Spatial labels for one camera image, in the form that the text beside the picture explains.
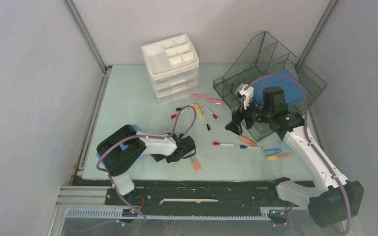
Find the white plastic drawer organizer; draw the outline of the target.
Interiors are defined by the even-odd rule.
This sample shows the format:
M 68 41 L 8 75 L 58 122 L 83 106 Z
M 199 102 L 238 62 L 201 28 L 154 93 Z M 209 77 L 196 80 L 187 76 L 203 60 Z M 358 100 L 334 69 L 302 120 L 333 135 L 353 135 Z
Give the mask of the white plastic drawer organizer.
M 141 46 L 141 51 L 160 105 L 199 92 L 199 58 L 187 34 Z

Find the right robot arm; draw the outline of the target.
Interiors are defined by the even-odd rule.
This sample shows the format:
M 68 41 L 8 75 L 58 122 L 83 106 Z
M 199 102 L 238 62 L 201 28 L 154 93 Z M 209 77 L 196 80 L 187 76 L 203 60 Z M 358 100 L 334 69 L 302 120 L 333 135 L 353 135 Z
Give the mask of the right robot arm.
M 283 177 L 272 181 L 267 201 L 278 206 L 287 201 L 308 209 L 313 221 L 321 228 L 344 220 L 349 221 L 360 210 L 364 188 L 359 181 L 350 181 L 339 171 L 314 140 L 306 121 L 298 112 L 290 112 L 281 87 L 263 89 L 263 104 L 253 98 L 254 88 L 242 84 L 236 95 L 243 103 L 231 114 L 225 129 L 237 135 L 255 123 L 266 123 L 300 159 L 312 177 L 314 187 L 305 187 Z

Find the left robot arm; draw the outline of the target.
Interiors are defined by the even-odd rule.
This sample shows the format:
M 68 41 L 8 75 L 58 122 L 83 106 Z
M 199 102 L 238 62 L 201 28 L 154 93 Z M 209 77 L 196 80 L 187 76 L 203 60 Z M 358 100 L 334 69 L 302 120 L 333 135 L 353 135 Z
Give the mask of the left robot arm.
M 117 199 L 124 205 L 135 201 L 134 182 L 128 170 L 142 155 L 150 155 L 156 161 L 178 162 L 196 154 L 192 137 L 166 133 L 153 135 L 142 133 L 127 124 L 98 144 L 97 167 L 107 171 L 117 188 Z

